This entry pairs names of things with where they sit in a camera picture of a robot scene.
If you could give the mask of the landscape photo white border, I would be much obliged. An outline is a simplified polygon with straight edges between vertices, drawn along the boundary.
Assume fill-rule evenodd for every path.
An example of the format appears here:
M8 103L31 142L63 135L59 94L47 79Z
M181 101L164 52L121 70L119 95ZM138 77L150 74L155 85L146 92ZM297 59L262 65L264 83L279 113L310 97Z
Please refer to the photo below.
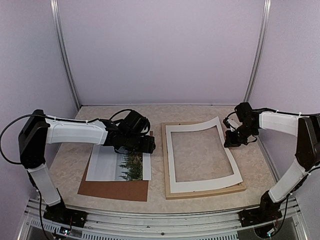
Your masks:
M151 155L124 147L94 145L85 180L87 182L150 181Z

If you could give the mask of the white passe-partout mat sheet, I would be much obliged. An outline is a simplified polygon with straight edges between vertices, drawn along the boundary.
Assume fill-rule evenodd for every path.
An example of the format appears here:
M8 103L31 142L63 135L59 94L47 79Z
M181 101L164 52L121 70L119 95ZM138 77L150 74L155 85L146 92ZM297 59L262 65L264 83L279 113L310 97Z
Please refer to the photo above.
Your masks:
M216 127L173 132L171 137L177 182L211 180L233 174Z

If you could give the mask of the light wooden picture frame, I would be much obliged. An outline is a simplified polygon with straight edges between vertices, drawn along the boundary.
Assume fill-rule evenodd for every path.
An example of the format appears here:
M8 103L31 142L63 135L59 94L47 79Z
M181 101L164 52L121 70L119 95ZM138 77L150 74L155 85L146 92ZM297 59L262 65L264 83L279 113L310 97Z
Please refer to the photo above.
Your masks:
M181 200L202 197L212 197L243 192L247 189L235 161L228 148L223 148L232 168L233 174L199 181L177 182L172 133L199 132L211 128L217 128L220 145L223 146L225 139L219 117L205 122L167 122L161 124L165 198L167 200Z

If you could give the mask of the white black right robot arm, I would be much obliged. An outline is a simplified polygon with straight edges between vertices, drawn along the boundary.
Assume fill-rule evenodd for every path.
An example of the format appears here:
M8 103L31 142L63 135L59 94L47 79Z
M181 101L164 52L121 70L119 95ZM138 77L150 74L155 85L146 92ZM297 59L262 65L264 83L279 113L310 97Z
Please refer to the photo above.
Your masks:
M261 196L258 207L239 212L243 226L281 218L282 202L320 165L320 115L281 112L270 108L252 109L246 102L238 105L233 113L237 116L237 123L229 115L223 120L227 128L224 142L226 148L248 145L249 138L257 137L261 130L280 132L296 138L290 167Z

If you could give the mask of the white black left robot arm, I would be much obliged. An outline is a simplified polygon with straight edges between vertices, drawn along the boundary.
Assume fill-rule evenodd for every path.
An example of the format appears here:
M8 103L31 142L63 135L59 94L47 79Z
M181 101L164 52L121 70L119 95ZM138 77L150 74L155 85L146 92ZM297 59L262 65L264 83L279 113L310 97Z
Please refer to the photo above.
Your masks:
M85 211L66 207L49 172L47 149L73 143L151 154L156 148L156 141L149 134L150 128L150 121L132 109L125 118L119 120L59 118L45 114L42 109L36 109L28 115L18 135L19 159L46 205L44 219L80 226L87 217Z

